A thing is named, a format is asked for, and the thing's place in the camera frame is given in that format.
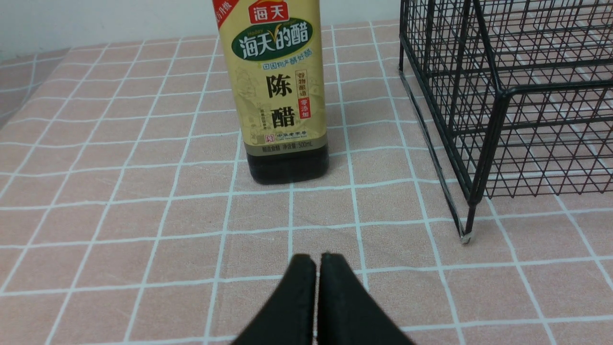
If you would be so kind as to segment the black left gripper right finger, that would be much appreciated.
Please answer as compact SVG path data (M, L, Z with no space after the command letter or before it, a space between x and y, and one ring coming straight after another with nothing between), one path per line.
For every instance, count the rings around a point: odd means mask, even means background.
M413 345L357 279L342 254L323 253L317 316L319 345Z

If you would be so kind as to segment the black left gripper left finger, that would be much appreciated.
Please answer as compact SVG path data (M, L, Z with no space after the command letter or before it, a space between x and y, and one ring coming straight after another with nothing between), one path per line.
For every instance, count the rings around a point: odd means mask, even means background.
M274 292L233 345L310 345L313 341L316 264L295 254Z

